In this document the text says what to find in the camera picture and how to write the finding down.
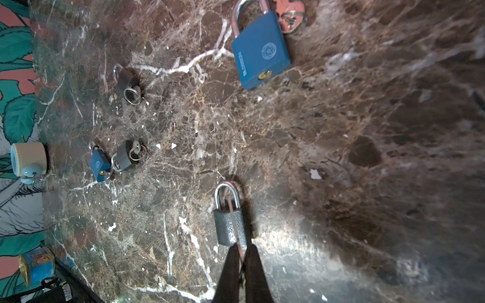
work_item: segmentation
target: blue padlock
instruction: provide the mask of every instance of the blue padlock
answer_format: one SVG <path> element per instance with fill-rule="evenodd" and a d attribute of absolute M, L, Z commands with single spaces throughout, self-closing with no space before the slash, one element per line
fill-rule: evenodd
<path fill-rule="evenodd" d="M 238 0 L 232 12 L 232 50 L 244 89 L 250 90 L 290 66 L 290 56 L 276 13 L 267 0 L 258 0 L 263 16 L 239 32 L 239 13 L 255 0 Z"/>
<path fill-rule="evenodd" d="M 89 149 L 93 152 L 90 162 L 91 170 L 96 181 L 104 182 L 105 178 L 109 176 L 111 165 L 103 150 L 94 141 L 89 142 Z"/>

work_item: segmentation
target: wall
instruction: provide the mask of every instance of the wall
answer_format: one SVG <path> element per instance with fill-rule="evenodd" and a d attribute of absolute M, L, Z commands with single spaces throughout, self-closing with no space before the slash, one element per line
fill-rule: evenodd
<path fill-rule="evenodd" d="M 13 174 L 10 145 L 38 139 L 29 10 L 0 0 L 0 298 L 25 290 L 18 254 L 44 238 L 40 188 Z"/>

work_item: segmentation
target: tin container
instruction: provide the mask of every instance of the tin container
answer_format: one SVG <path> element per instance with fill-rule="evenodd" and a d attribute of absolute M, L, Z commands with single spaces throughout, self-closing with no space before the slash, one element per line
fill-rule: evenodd
<path fill-rule="evenodd" d="M 25 286 L 54 275 L 54 255 L 47 247 L 37 247 L 19 255 L 18 262 Z"/>

